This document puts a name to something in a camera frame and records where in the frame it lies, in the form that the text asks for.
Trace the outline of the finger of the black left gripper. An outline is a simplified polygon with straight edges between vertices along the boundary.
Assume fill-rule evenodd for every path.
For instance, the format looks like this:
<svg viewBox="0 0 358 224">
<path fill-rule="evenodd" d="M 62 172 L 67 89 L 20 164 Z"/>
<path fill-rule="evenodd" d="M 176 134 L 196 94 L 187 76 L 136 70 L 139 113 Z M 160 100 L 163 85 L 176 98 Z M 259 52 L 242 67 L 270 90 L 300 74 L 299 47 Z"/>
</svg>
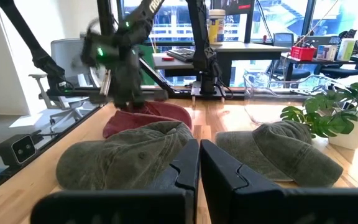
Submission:
<svg viewBox="0 0 358 224">
<path fill-rule="evenodd" d="M 142 94 L 142 91 L 132 91 L 131 92 L 130 104 L 133 108 L 142 108 L 145 104 L 145 99 Z"/>
<path fill-rule="evenodd" d="M 126 108 L 127 102 L 130 101 L 130 94 L 127 92 L 117 91 L 114 94 L 114 106 L 116 108 Z"/>
</svg>

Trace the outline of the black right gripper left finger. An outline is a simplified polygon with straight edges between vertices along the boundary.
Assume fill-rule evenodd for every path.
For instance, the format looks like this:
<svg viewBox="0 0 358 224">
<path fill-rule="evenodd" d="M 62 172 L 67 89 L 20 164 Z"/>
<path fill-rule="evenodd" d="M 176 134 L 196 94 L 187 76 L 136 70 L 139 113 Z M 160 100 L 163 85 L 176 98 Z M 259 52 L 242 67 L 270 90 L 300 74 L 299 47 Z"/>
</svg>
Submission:
<svg viewBox="0 0 358 224">
<path fill-rule="evenodd" d="M 192 139 L 145 190 L 56 192 L 35 204 L 30 224 L 195 224 L 199 167 Z"/>
</svg>

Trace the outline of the maroon baseball cap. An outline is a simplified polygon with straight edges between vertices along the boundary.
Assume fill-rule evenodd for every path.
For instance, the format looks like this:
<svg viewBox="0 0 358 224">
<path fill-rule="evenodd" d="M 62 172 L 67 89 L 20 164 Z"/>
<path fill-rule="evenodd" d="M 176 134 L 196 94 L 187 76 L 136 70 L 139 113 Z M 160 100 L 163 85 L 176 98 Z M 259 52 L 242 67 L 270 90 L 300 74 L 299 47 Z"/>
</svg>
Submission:
<svg viewBox="0 0 358 224">
<path fill-rule="evenodd" d="M 141 109 L 116 111 L 103 129 L 103 138 L 160 121 L 181 121 L 192 129 L 191 116 L 186 109 L 170 103 L 147 101 Z"/>
</svg>

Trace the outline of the olive green baseball cap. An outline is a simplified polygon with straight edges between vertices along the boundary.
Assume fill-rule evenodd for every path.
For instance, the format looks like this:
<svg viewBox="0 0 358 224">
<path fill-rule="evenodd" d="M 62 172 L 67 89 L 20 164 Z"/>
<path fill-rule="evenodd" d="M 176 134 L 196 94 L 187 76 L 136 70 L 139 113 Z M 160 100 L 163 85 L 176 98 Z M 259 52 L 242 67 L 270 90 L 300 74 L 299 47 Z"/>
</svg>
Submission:
<svg viewBox="0 0 358 224">
<path fill-rule="evenodd" d="M 160 121 L 70 146 L 59 158 L 56 178 L 66 190 L 148 187 L 193 139 L 180 121 Z"/>
<path fill-rule="evenodd" d="M 312 145 L 307 125 L 264 123 L 253 131 L 216 134 L 216 145 L 239 162 L 276 182 L 301 187 L 332 187 L 343 168 Z"/>
</svg>

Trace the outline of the clear acrylic hat stand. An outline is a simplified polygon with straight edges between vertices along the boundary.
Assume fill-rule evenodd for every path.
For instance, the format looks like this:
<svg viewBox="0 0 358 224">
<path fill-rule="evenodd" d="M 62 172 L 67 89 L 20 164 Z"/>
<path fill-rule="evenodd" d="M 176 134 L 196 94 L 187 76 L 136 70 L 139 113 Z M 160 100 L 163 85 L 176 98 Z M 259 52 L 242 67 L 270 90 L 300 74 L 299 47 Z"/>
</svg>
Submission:
<svg viewBox="0 0 358 224">
<path fill-rule="evenodd" d="M 339 83 L 319 75 L 298 81 L 274 81 L 263 75 L 244 75 L 244 110 L 252 123 L 261 125 L 280 120 L 282 109 L 302 103 L 318 93 L 326 93 Z"/>
</svg>

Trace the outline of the green board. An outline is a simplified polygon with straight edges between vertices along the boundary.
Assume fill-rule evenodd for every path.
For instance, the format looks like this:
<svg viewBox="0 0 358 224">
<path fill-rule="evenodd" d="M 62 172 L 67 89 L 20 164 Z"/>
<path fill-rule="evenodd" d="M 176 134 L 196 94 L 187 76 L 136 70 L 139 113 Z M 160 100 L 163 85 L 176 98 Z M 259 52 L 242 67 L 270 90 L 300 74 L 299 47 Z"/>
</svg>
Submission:
<svg viewBox="0 0 358 224">
<path fill-rule="evenodd" d="M 148 65 L 151 67 L 153 71 L 155 71 L 155 65 L 152 54 L 154 53 L 154 50 L 151 46 L 145 46 L 145 45 L 139 45 L 139 50 L 143 53 L 142 58 L 144 61 L 148 63 Z M 145 72 L 143 69 L 140 70 L 142 74 L 142 85 L 156 85 L 154 80 Z"/>
</svg>

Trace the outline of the low grey desk surface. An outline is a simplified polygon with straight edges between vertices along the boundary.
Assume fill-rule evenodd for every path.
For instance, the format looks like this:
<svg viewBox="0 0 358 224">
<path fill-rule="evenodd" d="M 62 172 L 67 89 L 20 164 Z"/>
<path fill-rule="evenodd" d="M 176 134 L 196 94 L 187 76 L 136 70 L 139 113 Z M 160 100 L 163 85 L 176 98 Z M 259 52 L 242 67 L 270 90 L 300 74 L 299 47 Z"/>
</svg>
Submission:
<svg viewBox="0 0 358 224">
<path fill-rule="evenodd" d="M 168 57 L 164 53 L 152 54 L 154 60 L 154 69 L 164 70 L 166 77 L 185 77 L 185 76 L 197 76 L 198 72 L 193 68 L 192 63 L 182 62 L 174 59 L 170 61 L 163 60 Z"/>
</svg>

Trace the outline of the white office chair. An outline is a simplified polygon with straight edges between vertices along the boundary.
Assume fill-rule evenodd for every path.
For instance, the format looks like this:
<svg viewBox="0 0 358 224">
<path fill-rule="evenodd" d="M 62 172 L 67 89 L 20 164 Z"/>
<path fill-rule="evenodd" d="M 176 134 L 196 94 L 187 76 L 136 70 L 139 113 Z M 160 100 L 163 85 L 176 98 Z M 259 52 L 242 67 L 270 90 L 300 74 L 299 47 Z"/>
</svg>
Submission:
<svg viewBox="0 0 358 224">
<path fill-rule="evenodd" d="M 94 72 L 82 64 L 80 53 L 82 51 L 83 41 L 81 39 L 62 39 L 51 42 L 52 58 L 65 70 L 65 78 L 74 87 L 97 87 Z M 32 74 L 40 88 L 39 98 L 44 100 L 48 109 L 60 109 L 61 112 L 50 116 L 50 132 L 55 134 L 55 129 L 69 119 L 78 121 L 91 110 L 83 107 L 88 102 L 88 96 L 48 96 L 43 88 L 41 79 L 46 74 Z"/>
</svg>

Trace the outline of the green plant in white pot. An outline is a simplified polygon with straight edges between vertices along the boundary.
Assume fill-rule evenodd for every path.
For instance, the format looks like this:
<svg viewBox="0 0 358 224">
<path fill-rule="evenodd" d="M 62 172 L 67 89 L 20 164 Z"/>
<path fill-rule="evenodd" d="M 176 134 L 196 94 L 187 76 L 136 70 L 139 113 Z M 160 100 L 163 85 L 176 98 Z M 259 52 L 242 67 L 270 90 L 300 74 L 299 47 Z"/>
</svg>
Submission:
<svg viewBox="0 0 358 224">
<path fill-rule="evenodd" d="M 280 117 L 304 124 L 312 138 L 326 138 L 330 144 L 356 150 L 358 83 L 317 93 L 303 102 L 302 109 L 287 106 Z"/>
</svg>

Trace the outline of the grey mesh office chair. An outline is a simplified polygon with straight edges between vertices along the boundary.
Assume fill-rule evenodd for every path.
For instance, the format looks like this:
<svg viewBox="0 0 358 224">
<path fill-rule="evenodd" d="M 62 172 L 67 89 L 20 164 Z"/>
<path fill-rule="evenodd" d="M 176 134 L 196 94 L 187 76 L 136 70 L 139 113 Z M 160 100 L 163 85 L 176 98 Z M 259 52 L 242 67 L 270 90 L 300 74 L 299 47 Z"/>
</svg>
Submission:
<svg viewBox="0 0 358 224">
<path fill-rule="evenodd" d="M 273 46 L 278 47 L 287 47 L 291 48 L 294 44 L 294 35 L 292 33 L 274 33 L 273 34 Z M 288 62 L 284 62 L 284 59 L 272 60 L 267 71 L 269 72 L 269 77 L 274 80 L 281 80 L 281 76 L 284 75 L 289 66 Z M 293 67 L 292 70 L 292 80 L 299 80 L 306 78 L 310 75 L 310 72 L 301 68 Z"/>
</svg>

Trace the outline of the long dark desk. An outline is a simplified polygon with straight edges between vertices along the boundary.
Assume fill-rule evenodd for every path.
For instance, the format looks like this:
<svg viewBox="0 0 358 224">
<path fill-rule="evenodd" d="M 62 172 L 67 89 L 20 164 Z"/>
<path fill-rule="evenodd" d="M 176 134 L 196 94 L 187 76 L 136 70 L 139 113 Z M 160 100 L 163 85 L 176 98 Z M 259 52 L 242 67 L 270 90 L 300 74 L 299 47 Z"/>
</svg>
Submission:
<svg viewBox="0 0 358 224">
<path fill-rule="evenodd" d="M 312 64 L 312 65 L 316 65 L 316 67 L 314 68 L 314 74 L 315 75 L 319 75 L 320 72 L 320 68 L 323 65 L 350 65 L 350 64 L 354 64 L 357 65 L 358 62 L 354 62 L 354 61 L 347 61 L 347 62 L 340 62 L 340 61 L 326 61 L 326 60 L 318 60 L 318 59 L 313 59 L 312 61 L 300 61 L 298 59 L 292 58 L 291 56 L 288 56 L 287 54 L 282 54 L 282 58 L 286 60 L 286 62 L 289 63 L 289 66 L 286 70 L 286 72 L 284 73 L 284 77 L 285 77 L 285 81 L 290 81 L 291 76 L 292 76 L 292 70 L 293 70 L 293 65 L 294 64 Z"/>
</svg>

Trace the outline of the white blue cardboard box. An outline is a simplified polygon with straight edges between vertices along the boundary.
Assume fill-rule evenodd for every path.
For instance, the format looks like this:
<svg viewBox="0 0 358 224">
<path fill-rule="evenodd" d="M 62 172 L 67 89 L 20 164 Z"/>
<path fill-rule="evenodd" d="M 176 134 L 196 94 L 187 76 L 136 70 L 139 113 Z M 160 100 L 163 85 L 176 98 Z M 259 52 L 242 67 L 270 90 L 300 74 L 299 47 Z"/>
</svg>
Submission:
<svg viewBox="0 0 358 224">
<path fill-rule="evenodd" d="M 317 48 L 316 59 L 334 61 L 337 52 L 337 45 L 319 45 Z"/>
</svg>

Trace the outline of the black desk telephone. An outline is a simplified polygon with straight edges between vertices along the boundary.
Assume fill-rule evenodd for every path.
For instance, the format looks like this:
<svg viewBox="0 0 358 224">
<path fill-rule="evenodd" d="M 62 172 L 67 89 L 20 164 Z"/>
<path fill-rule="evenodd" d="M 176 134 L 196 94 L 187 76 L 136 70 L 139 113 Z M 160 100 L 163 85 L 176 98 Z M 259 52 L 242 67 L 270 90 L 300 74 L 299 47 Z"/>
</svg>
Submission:
<svg viewBox="0 0 358 224">
<path fill-rule="evenodd" d="M 340 42 L 343 38 L 347 39 L 354 39 L 356 35 L 357 30 L 350 29 L 349 31 L 343 31 L 341 32 L 338 37 L 340 38 Z M 354 48 L 352 51 L 352 55 L 358 54 L 358 40 L 355 41 Z"/>
</svg>

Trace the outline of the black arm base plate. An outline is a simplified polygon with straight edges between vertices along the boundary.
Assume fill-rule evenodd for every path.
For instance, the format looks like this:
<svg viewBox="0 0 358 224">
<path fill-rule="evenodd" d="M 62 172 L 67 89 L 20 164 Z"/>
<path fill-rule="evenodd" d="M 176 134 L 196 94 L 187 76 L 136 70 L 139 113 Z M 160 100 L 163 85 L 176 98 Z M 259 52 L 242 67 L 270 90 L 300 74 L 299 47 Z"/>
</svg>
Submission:
<svg viewBox="0 0 358 224">
<path fill-rule="evenodd" d="M 202 93 L 201 92 L 201 82 L 195 81 L 191 85 L 191 96 L 194 97 L 216 97 L 222 98 L 226 96 L 224 88 L 221 85 L 215 84 L 214 91 L 212 93 Z"/>
</svg>

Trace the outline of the black aluminium rig frame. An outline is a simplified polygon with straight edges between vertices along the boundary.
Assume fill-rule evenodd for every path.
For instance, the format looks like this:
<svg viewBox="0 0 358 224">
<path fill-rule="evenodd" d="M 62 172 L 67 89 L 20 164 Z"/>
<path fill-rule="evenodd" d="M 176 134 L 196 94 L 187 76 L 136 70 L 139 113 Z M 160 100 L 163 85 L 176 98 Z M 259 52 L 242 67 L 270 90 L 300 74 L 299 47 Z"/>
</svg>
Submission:
<svg viewBox="0 0 358 224">
<path fill-rule="evenodd" d="M 50 93 L 53 95 L 62 96 L 80 94 L 81 92 L 79 90 L 76 90 L 71 83 L 66 81 L 64 69 L 62 67 L 59 67 L 57 63 L 51 58 L 51 56 L 49 56 L 49 54 L 46 53 L 46 51 L 40 46 L 39 42 L 33 35 L 26 21 L 18 11 L 14 0 L 0 0 L 0 8 L 5 12 L 5 15 L 14 25 L 16 31 L 18 31 L 25 44 L 28 46 L 32 54 L 32 61 L 35 67 L 41 69 L 47 74 L 48 84 L 50 86 Z M 102 13 L 101 15 L 99 15 L 97 21 L 100 23 L 101 26 L 102 33 L 100 33 L 100 35 L 110 36 L 118 30 L 118 27 L 114 27 L 113 14 L 110 12 L 110 10 L 106 8 L 102 10 Z M 92 27 L 93 24 L 90 23 L 87 27 L 87 30 L 90 29 L 92 31 Z M 101 88 L 101 95 L 105 98 L 110 98 L 106 95 L 106 93 L 109 91 L 110 76 L 112 74 L 112 71 L 108 69 L 107 71 L 107 81 Z M 203 78 L 203 74 L 200 73 L 200 75 L 201 87 L 204 85 L 212 84 L 212 82 L 209 82 Z M 224 90 L 228 89 L 228 86 L 222 82 L 221 76 L 217 80 L 215 80 L 214 83 L 221 85 Z"/>
</svg>

